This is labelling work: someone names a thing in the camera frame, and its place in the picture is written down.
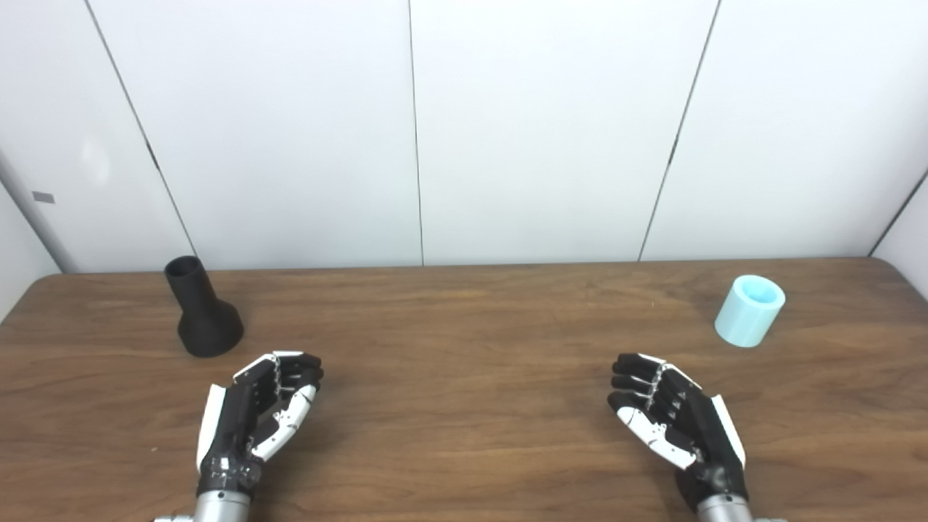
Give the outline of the white and black right hand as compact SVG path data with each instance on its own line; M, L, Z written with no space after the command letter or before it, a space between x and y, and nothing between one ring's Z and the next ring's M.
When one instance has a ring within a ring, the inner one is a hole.
M612 366L608 404L633 435L676 469L694 513L710 500L746 503L746 454L723 397L708 396L663 359L622 353Z

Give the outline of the white and black left hand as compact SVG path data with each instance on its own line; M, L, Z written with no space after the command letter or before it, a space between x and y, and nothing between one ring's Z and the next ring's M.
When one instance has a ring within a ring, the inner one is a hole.
M228 386L212 384L196 446L196 494L252 497L262 467L304 423L323 376L319 357L275 351L235 373Z

